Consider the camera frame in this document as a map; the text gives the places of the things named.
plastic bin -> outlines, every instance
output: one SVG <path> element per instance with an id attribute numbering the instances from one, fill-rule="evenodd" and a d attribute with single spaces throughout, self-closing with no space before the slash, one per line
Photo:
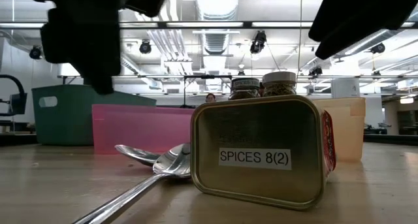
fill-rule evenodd
<path id="1" fill-rule="evenodd" d="M 334 142 L 339 161 L 360 161 L 363 149 L 366 99 L 349 97 L 313 102 L 332 117 Z"/>
<path id="2" fill-rule="evenodd" d="M 118 153 L 123 144 L 154 153 L 190 142 L 194 109 L 149 106 L 93 105 L 93 137 L 96 154 Z"/>
<path id="3" fill-rule="evenodd" d="M 128 93 L 99 95 L 91 87 L 82 85 L 35 88 L 32 94 L 38 142 L 63 146 L 93 145 L 93 104 L 156 104 L 155 99 Z"/>

spice jar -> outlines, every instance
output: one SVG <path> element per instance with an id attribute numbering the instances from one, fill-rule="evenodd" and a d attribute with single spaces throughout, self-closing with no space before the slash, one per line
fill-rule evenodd
<path id="1" fill-rule="evenodd" d="M 260 81 L 256 78 L 236 78 L 231 84 L 229 100 L 250 99 L 260 97 Z"/>
<path id="2" fill-rule="evenodd" d="M 263 76 L 265 87 L 263 97 L 296 94 L 296 74 L 278 71 Z"/>

pink container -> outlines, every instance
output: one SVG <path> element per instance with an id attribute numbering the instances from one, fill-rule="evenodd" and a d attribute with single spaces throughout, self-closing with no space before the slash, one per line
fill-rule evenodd
<path id="1" fill-rule="evenodd" d="M 194 109 L 93 105 L 93 139 L 96 154 L 117 154 L 117 144 L 163 153 L 190 142 Z"/>

metal tin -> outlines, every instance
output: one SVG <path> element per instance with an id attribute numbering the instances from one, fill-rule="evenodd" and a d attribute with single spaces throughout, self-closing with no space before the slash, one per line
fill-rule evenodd
<path id="1" fill-rule="evenodd" d="M 263 97 L 296 94 L 296 74 L 289 71 L 270 72 L 263 76 Z"/>
<path id="2" fill-rule="evenodd" d="M 260 97 L 260 81 L 256 78 L 236 78 L 231 82 L 229 100 L 240 100 Z"/>
<path id="3" fill-rule="evenodd" d="M 191 175 L 203 193 L 294 210 L 321 199 L 335 167 L 332 121 L 309 99 L 204 104 L 191 123 Z"/>

